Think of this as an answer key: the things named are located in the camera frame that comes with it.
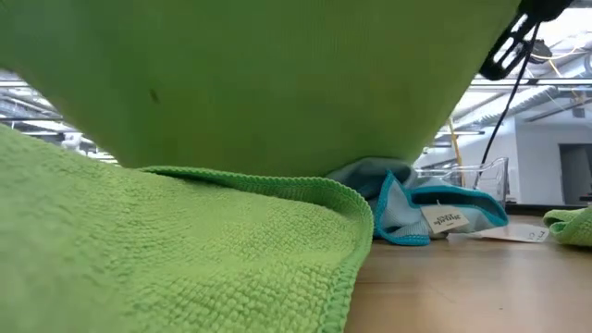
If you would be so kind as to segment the clear plastic basket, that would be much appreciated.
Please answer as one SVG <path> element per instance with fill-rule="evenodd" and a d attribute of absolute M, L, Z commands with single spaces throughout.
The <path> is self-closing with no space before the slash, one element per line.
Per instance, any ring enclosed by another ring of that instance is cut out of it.
<path fill-rule="evenodd" d="M 504 207 L 509 193 L 508 166 L 509 159 L 500 157 L 478 166 L 460 166 L 450 160 L 415 171 L 419 178 L 439 179 L 447 185 L 485 192 Z"/>

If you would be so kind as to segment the white paper hang tag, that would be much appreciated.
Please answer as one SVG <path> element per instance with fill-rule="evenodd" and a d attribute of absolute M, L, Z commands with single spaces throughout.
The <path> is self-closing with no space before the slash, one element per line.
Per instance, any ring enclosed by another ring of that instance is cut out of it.
<path fill-rule="evenodd" d="M 453 233 L 448 236 L 449 240 L 498 240 L 540 243 L 545 242 L 549 236 L 547 228 L 527 225 L 509 224 L 505 227 L 491 228 L 471 233 Z"/>

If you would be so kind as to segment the blue microfiber towel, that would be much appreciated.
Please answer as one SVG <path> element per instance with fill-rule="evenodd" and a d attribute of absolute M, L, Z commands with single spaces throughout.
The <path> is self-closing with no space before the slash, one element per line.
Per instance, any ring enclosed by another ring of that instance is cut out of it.
<path fill-rule="evenodd" d="M 368 157 L 327 176 L 364 197 L 373 212 L 374 236 L 392 244 L 425 246 L 451 233 L 474 233 L 509 222 L 490 194 L 420 177 L 396 159 Z"/>

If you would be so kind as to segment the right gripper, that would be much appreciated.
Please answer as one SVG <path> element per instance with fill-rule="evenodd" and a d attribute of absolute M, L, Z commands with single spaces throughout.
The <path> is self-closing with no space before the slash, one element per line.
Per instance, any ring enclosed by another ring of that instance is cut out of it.
<path fill-rule="evenodd" d="M 479 74 L 487 80 L 506 78 L 533 49 L 540 22 L 556 19 L 574 0 L 521 0 L 518 11 L 487 54 Z"/>

